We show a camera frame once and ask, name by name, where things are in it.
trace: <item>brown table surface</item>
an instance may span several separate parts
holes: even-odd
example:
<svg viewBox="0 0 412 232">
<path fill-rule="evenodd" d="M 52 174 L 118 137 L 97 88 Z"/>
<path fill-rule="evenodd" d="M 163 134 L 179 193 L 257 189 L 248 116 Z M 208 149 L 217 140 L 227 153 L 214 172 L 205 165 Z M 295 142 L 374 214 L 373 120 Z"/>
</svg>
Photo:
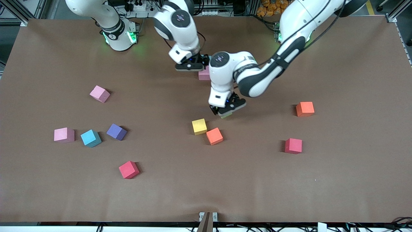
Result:
<svg viewBox="0 0 412 232">
<path fill-rule="evenodd" d="M 318 35 L 328 24 L 316 30 Z M 253 18 L 196 18 L 204 52 L 277 48 Z M 92 20 L 31 20 L 20 29 L 0 81 L 0 221 L 388 222 L 412 215 L 412 72 L 394 24 L 340 19 L 267 92 L 220 119 L 210 84 L 176 72 L 147 20 L 125 52 L 104 43 Z M 95 85 L 112 92 L 102 104 Z M 296 116 L 312 101 L 315 115 Z M 224 142 L 193 135 L 205 118 Z M 105 134 L 112 123 L 124 141 Z M 76 141 L 53 142 L 53 130 Z M 99 131 L 103 143 L 83 145 Z M 290 137 L 303 153 L 283 153 Z M 122 179 L 118 167 L 138 163 Z"/>
</svg>

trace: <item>power strip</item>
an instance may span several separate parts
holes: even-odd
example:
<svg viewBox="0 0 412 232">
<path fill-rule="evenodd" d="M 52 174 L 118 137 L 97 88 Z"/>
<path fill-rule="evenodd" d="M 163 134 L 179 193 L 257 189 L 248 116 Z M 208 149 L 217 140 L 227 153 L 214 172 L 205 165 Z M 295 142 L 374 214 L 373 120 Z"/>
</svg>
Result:
<svg viewBox="0 0 412 232">
<path fill-rule="evenodd" d="M 218 13 L 217 10 L 204 10 L 202 11 L 202 16 L 215 16 L 218 15 Z"/>
<path fill-rule="evenodd" d="M 137 5 L 133 7 L 133 11 L 146 11 L 147 4 L 143 3 L 141 6 Z"/>
</svg>

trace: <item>pink cube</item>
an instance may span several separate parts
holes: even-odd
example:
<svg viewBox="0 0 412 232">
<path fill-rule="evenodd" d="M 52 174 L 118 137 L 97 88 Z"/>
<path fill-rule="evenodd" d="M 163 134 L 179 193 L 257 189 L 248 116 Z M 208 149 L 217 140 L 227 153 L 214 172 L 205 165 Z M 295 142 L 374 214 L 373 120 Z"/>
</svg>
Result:
<svg viewBox="0 0 412 232">
<path fill-rule="evenodd" d="M 75 131 L 70 128 L 54 130 L 54 141 L 59 143 L 74 142 Z"/>
<path fill-rule="evenodd" d="M 103 89 L 102 87 L 96 85 L 94 87 L 93 91 L 90 92 L 90 96 L 92 96 L 94 99 L 104 103 L 107 98 L 110 96 L 110 93 L 107 92 L 107 90 Z"/>
<path fill-rule="evenodd" d="M 302 140 L 288 139 L 286 141 L 285 152 L 290 154 L 299 154 L 302 152 Z"/>
<path fill-rule="evenodd" d="M 203 71 L 199 72 L 199 80 L 210 80 L 209 66 L 206 66 Z"/>
<path fill-rule="evenodd" d="M 132 161 L 127 161 L 125 164 L 119 167 L 120 173 L 124 179 L 131 179 L 139 174 L 136 163 Z"/>
</svg>

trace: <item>blue cube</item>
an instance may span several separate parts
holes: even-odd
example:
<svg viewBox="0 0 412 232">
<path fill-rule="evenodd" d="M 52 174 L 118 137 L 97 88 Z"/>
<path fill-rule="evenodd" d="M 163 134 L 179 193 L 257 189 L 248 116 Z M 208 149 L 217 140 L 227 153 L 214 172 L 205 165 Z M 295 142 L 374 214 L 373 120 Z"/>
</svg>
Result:
<svg viewBox="0 0 412 232">
<path fill-rule="evenodd" d="M 117 140 L 122 140 L 126 135 L 127 131 L 116 124 L 112 124 L 106 134 L 112 136 Z"/>
<path fill-rule="evenodd" d="M 94 147 L 102 142 L 99 134 L 94 130 L 89 130 L 81 135 L 83 143 L 87 147 Z"/>
</svg>

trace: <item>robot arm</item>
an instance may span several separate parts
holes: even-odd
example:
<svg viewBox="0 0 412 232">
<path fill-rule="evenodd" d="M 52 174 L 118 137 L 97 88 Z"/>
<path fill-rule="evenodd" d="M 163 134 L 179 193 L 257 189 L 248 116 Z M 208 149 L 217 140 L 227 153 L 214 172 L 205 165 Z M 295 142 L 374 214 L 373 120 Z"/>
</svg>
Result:
<svg viewBox="0 0 412 232">
<path fill-rule="evenodd" d="M 200 51 L 192 14 L 193 0 L 169 0 L 165 1 L 161 11 L 154 15 L 154 28 L 157 33 L 164 39 L 176 42 L 169 51 L 169 56 L 178 64 Z"/>
<path fill-rule="evenodd" d="M 351 3 L 349 10 L 346 10 L 349 15 L 348 11 L 352 9 L 353 13 L 365 2 L 366 0 L 295 0 L 286 8 L 280 20 L 282 37 L 287 39 L 283 40 L 276 53 L 261 69 L 249 52 L 215 53 L 209 64 L 212 85 L 209 104 L 212 111 L 225 116 L 246 104 L 244 99 L 239 99 L 233 92 L 233 80 L 238 84 L 240 93 L 246 97 L 263 94 L 270 83 L 303 51 L 313 30 L 334 12 L 339 12 L 343 3 Z"/>
<path fill-rule="evenodd" d="M 69 9 L 80 16 L 91 17 L 99 24 L 106 42 L 116 51 L 124 51 L 137 42 L 136 23 L 121 19 L 116 10 L 103 5 L 106 0 L 66 0 Z"/>
</svg>

